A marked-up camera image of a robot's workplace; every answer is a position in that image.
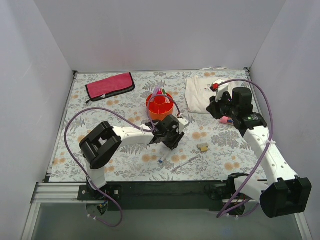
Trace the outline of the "pink eraser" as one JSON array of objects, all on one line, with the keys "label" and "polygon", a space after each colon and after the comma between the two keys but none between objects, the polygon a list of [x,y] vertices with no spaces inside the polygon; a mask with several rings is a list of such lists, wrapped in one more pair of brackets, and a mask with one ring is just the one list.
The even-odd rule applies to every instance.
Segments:
[{"label": "pink eraser", "polygon": [[231,118],[226,117],[226,116],[222,117],[222,118],[219,120],[219,122],[220,122],[221,124],[225,124],[225,125],[233,125],[233,124],[234,124],[234,121],[233,121]]}]

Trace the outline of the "blue cap white marker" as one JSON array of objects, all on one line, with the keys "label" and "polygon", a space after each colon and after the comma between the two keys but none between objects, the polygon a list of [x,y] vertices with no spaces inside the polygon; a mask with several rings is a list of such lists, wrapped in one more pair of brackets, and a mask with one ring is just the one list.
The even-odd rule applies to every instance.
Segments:
[{"label": "blue cap white marker", "polygon": [[162,157],[160,157],[158,162],[162,164],[168,158],[168,156],[171,154],[171,152],[172,152],[171,150],[168,150]]}]

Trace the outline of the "thin lilac pen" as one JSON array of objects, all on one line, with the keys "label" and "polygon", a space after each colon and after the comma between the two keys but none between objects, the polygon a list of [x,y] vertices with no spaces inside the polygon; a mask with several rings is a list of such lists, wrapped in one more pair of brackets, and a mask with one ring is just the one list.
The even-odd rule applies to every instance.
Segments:
[{"label": "thin lilac pen", "polygon": [[171,172],[174,173],[175,171],[177,171],[178,169],[184,167],[185,165],[188,165],[189,163],[191,163],[192,161],[196,160],[197,157],[192,157],[189,160],[186,160],[185,162],[181,163],[180,165],[174,167]]}]

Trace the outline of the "lilac pastel highlighter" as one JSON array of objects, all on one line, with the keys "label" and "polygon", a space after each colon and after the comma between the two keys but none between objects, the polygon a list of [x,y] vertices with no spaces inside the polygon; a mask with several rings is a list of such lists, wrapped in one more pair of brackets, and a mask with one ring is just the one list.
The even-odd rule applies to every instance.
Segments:
[{"label": "lilac pastel highlighter", "polygon": [[156,86],[154,91],[153,91],[153,95],[156,96],[156,95],[159,95],[159,91],[161,90],[161,88],[159,86]]}]

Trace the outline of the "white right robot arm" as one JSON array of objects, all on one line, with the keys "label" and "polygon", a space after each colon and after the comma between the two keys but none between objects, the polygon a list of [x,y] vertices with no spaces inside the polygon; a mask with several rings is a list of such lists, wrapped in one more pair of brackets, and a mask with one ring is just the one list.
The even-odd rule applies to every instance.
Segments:
[{"label": "white right robot arm", "polygon": [[230,200],[246,195],[261,206],[269,218],[302,213],[305,211],[312,190],[308,178],[301,178],[288,165],[272,141],[273,126],[261,114],[253,111],[252,92],[246,87],[236,87],[232,93],[227,87],[213,84],[216,93],[209,100],[206,110],[216,119],[228,117],[234,127],[250,145],[266,176],[266,183],[253,180],[253,174],[233,173],[225,187]]}]

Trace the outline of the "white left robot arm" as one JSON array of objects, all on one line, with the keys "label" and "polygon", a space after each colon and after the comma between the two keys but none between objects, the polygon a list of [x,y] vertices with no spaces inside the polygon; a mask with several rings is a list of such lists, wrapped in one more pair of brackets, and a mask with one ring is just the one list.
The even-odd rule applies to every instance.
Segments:
[{"label": "white left robot arm", "polygon": [[107,121],[100,123],[79,144],[86,162],[89,194],[95,200],[106,196],[104,168],[119,148],[162,143],[174,150],[185,135],[184,129],[188,124],[187,119],[176,118],[172,114],[163,120],[157,120],[154,130],[151,122],[138,127],[116,127]]}]

